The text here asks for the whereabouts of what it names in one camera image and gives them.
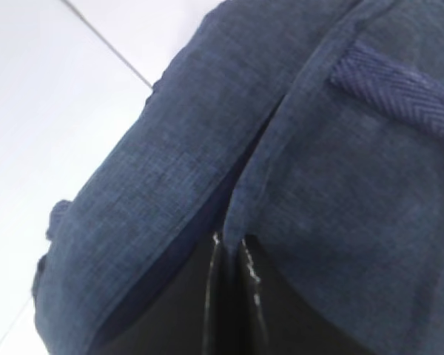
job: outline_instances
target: tile grout line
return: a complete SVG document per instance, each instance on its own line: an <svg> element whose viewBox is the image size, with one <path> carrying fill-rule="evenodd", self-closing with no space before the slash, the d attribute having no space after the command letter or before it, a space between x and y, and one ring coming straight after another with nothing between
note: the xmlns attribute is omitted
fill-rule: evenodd
<svg viewBox="0 0 444 355"><path fill-rule="evenodd" d="M151 83L145 79L145 77L128 61L125 57L102 35L91 23L82 15L82 13L73 5L69 0L59 0L64 6L66 6L74 15L85 24L85 26L91 30L104 44L122 61L127 68L129 68L141 81L144 82L151 90L153 89Z"/></svg>
<svg viewBox="0 0 444 355"><path fill-rule="evenodd" d="M16 323L23 317L24 312L27 310L28 305L30 304L32 297L29 296L26 303L21 307L20 311L15 316L15 319L11 322L10 326L8 327L7 331L3 334L3 336L0 339L0 349L5 343L5 340L8 339L8 336L10 335L11 331L15 328Z"/></svg>

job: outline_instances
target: blue textured fabric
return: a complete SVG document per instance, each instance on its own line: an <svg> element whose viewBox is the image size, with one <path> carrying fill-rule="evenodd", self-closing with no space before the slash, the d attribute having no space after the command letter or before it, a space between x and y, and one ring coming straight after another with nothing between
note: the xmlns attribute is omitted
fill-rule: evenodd
<svg viewBox="0 0 444 355"><path fill-rule="evenodd" d="M376 109L444 142L444 86L360 43L348 49L330 80Z"/></svg>
<svg viewBox="0 0 444 355"><path fill-rule="evenodd" d="M358 342L444 355L444 131L406 124L429 126L439 110L346 91L338 70L356 41L390 58L383 68L427 75L421 95L442 102L444 1L231 0L204 19L62 218L36 299L50 353L87 352L184 244L276 108L230 198L229 253L256 234L293 288Z"/></svg>
<svg viewBox="0 0 444 355"><path fill-rule="evenodd" d="M58 232L58 227L70 206L70 201L62 200L53 207L53 210L50 213L50 226L46 232L46 238L48 240L54 239L54 236Z"/></svg>

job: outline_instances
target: white floor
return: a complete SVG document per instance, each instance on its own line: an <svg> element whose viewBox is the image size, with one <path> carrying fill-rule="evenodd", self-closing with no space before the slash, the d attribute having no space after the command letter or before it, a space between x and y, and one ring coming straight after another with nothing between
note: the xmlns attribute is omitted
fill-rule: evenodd
<svg viewBox="0 0 444 355"><path fill-rule="evenodd" d="M217 3L73 2L150 83ZM0 355L46 354L30 286L49 211L75 196L150 92L61 0L0 0Z"/></svg>

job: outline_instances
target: floor tile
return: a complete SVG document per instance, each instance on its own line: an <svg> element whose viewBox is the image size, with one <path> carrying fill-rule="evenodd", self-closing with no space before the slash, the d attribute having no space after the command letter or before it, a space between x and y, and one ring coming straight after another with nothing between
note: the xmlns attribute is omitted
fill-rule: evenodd
<svg viewBox="0 0 444 355"><path fill-rule="evenodd" d="M151 83L221 0L70 0Z"/></svg>
<svg viewBox="0 0 444 355"><path fill-rule="evenodd" d="M0 338L30 296L53 204L75 196L149 94L58 0L0 0Z"/></svg>

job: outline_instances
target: blue linen fabric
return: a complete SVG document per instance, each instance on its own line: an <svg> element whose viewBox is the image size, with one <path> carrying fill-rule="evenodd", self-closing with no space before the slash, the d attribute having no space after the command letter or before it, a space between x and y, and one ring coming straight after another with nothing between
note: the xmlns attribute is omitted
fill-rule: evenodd
<svg viewBox="0 0 444 355"><path fill-rule="evenodd" d="M363 48L378 69L408 68L400 93L427 77L444 106L444 1L231 0L208 14L53 233L36 297L50 353L85 354L135 283L156 262L167 280L230 200L229 255L256 234L361 344L444 355L444 127L402 115L378 91L391 76L356 87L342 65Z"/></svg>

